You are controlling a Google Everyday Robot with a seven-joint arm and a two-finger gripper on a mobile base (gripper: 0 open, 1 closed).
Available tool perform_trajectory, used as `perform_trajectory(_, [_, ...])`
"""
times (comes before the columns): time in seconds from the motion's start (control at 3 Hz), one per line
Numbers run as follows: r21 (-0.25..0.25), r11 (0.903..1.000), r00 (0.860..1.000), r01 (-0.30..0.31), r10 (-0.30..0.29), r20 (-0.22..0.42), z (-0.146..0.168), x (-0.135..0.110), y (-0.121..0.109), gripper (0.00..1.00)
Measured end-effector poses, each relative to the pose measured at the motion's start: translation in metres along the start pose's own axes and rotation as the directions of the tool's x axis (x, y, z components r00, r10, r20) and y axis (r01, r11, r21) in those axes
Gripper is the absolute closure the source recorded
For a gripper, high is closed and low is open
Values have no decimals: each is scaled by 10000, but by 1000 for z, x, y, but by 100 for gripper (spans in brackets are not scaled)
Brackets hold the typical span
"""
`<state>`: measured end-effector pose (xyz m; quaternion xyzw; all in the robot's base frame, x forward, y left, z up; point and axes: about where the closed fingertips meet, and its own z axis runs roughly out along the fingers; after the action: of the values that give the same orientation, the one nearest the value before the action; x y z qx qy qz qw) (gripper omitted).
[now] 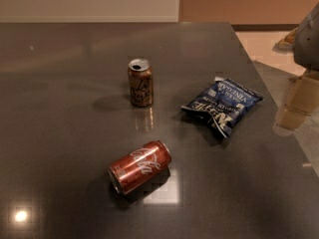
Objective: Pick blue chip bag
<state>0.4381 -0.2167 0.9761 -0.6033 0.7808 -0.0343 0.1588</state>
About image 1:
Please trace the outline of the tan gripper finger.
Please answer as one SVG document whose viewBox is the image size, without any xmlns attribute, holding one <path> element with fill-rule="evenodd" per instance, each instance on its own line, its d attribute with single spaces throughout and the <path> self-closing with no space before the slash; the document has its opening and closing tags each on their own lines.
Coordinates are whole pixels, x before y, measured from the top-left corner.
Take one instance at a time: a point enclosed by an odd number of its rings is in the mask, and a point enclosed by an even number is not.
<svg viewBox="0 0 319 239">
<path fill-rule="evenodd" d="M 319 72 L 306 71 L 289 80 L 275 124 L 288 130 L 299 128 L 319 108 Z"/>
</svg>

